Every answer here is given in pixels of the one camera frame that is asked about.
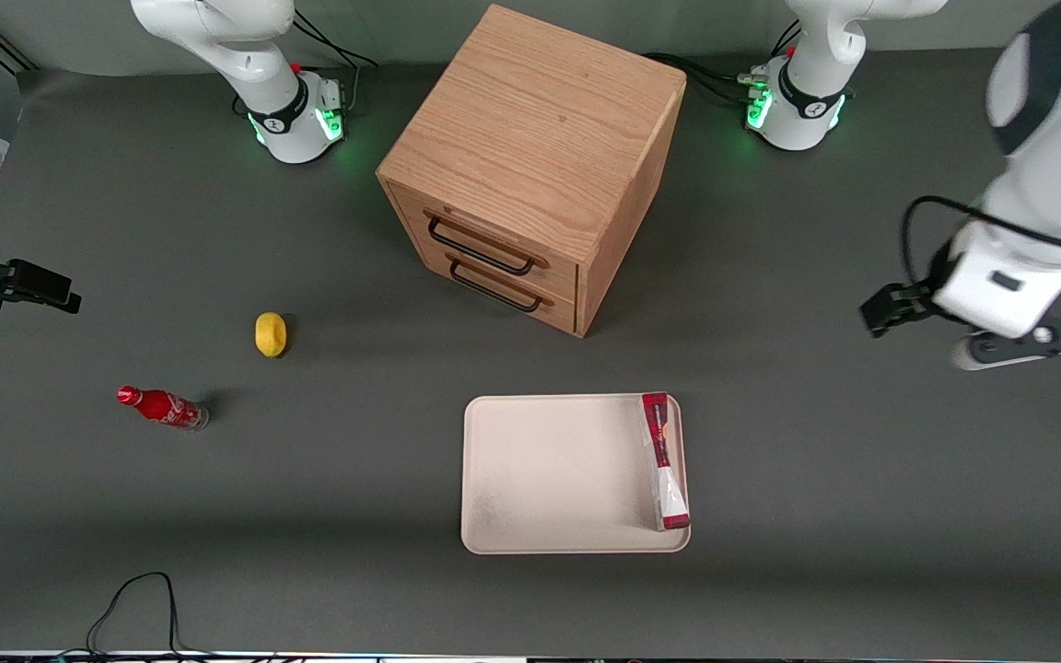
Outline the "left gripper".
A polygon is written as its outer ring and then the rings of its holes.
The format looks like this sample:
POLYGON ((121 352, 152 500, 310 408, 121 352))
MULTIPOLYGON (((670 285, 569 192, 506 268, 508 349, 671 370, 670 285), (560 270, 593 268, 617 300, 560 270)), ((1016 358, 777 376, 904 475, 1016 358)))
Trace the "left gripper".
MULTIPOLYGON (((952 238, 951 271, 932 295, 946 313, 1008 339, 1027 335, 1061 295, 1061 267, 1027 259, 997 239, 988 224, 966 224, 952 238)), ((871 337, 936 314, 930 290, 888 283, 859 307, 871 337)))

